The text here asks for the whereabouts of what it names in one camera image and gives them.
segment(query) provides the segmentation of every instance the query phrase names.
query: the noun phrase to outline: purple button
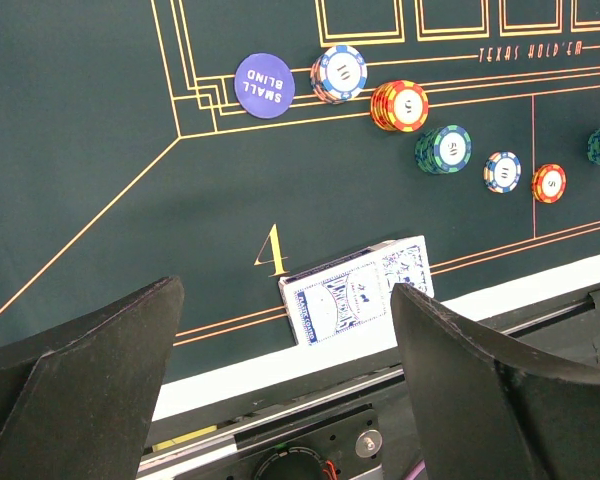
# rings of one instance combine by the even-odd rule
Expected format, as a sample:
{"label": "purple button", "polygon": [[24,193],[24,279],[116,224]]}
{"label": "purple button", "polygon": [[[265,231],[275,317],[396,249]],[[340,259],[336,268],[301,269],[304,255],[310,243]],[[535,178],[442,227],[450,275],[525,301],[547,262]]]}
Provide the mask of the purple button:
{"label": "purple button", "polygon": [[287,64],[268,53],[254,53],[245,58],[236,71],[233,87],[244,109],[258,118],[282,115],[296,92]]}

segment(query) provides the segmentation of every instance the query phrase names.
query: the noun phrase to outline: gold border rectangle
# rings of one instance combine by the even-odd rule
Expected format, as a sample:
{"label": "gold border rectangle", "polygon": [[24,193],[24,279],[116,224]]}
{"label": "gold border rectangle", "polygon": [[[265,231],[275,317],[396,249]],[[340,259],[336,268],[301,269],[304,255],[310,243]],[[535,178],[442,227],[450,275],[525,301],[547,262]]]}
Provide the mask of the gold border rectangle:
{"label": "gold border rectangle", "polygon": [[395,30],[387,32],[329,33],[329,22],[325,6],[326,0],[315,0],[320,46],[331,47],[341,43],[347,43],[349,45],[379,45],[384,43],[404,42],[406,37],[404,32],[402,1],[403,0],[393,0]]}
{"label": "gold border rectangle", "polygon": [[522,25],[509,25],[507,22],[507,0],[498,0],[498,19],[501,37],[516,37],[521,35],[544,35],[549,33],[562,33],[563,0],[556,2],[556,21],[554,23],[526,23]]}
{"label": "gold border rectangle", "polygon": [[571,31],[572,32],[600,32],[600,20],[578,20],[578,0],[571,0]]}
{"label": "gold border rectangle", "polygon": [[439,40],[459,40],[469,38],[489,38],[489,2],[480,0],[482,23],[472,27],[427,28],[424,22],[424,0],[414,0],[417,38],[419,42]]}

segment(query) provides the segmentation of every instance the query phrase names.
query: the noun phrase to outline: deck of cards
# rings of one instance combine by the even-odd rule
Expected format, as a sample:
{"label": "deck of cards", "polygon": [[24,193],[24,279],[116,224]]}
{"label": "deck of cards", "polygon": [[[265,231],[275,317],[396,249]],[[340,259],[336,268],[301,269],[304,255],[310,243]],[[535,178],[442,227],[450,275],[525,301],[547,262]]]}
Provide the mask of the deck of cards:
{"label": "deck of cards", "polygon": [[424,237],[389,240],[282,277],[280,292],[296,341],[317,345],[374,321],[391,321],[391,291],[409,283],[433,297]]}

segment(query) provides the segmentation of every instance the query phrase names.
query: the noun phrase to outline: wire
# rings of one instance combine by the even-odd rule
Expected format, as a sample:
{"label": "wire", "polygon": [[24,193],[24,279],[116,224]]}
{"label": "wire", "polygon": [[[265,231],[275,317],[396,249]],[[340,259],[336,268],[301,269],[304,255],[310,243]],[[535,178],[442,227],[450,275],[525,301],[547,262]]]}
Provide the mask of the wire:
{"label": "wire", "polygon": [[409,473],[404,480],[416,480],[416,478],[418,478],[418,475],[420,475],[423,470],[424,460],[420,460],[420,462],[413,468],[413,470],[411,470],[411,473]]}
{"label": "wire", "polygon": [[329,466],[329,470],[331,470],[330,477],[333,478],[333,480],[338,480],[338,471],[336,470],[336,466],[333,464],[333,462],[331,460],[327,460],[326,463]]}

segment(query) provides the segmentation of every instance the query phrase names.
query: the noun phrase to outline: number 4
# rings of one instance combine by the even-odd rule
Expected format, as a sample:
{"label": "number 4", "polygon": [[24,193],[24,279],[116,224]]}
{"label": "number 4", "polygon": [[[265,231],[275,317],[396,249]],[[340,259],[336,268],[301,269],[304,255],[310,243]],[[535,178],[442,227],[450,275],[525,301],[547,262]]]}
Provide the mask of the number 4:
{"label": "number 4", "polygon": [[[264,248],[267,246],[267,243],[271,244],[271,253],[273,254],[273,260],[267,260],[263,262],[260,260],[260,255],[264,251]],[[280,240],[278,239],[278,226],[274,223],[273,227],[269,231],[269,235],[267,239],[264,241],[258,256],[256,257],[256,261],[253,263],[256,267],[258,265],[265,265],[267,263],[273,263],[275,266],[275,272],[273,275],[269,275],[270,277],[277,277],[279,275],[283,275],[285,273],[289,273],[284,269],[284,265],[282,265],[282,260],[286,260],[288,257],[283,257],[282,253],[280,253]]]}

